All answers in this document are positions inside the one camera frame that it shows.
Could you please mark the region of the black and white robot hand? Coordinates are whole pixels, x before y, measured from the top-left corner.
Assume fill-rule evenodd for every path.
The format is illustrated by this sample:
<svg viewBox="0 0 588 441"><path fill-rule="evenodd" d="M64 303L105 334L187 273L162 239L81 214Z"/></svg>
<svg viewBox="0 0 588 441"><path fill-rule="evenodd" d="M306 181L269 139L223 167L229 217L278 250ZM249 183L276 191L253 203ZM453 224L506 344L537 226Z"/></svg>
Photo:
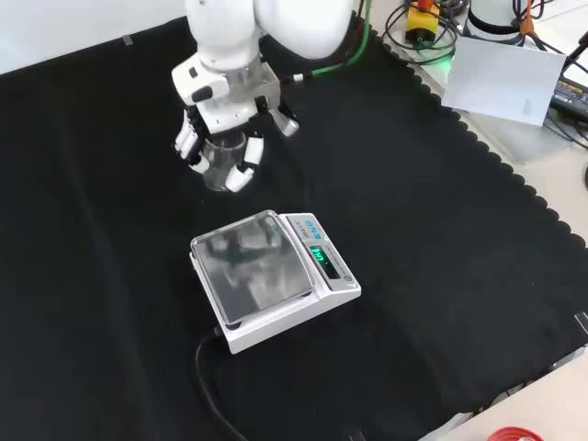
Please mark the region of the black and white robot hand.
<svg viewBox="0 0 588 441"><path fill-rule="evenodd" d="M173 69L172 79L184 103L175 151L216 191L238 193L253 179L265 149L260 118L269 116L287 138L300 128L280 81L259 58L222 72L194 54Z"/></svg>

